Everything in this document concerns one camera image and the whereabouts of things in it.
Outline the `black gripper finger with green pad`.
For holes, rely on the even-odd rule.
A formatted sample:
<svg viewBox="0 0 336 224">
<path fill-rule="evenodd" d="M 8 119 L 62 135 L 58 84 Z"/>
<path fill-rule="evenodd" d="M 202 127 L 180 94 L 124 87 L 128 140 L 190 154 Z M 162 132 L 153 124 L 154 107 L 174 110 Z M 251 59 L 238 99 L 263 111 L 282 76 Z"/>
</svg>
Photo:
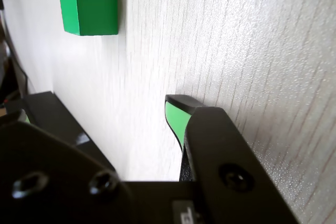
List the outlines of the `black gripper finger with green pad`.
<svg viewBox="0 0 336 224">
<path fill-rule="evenodd" d="M 165 118 L 197 183 L 207 223 L 297 223 L 228 114 L 182 94 L 165 96 Z"/>
<path fill-rule="evenodd" d="M 1 117 L 1 223 L 136 223 L 115 171 L 25 121 Z"/>
</svg>

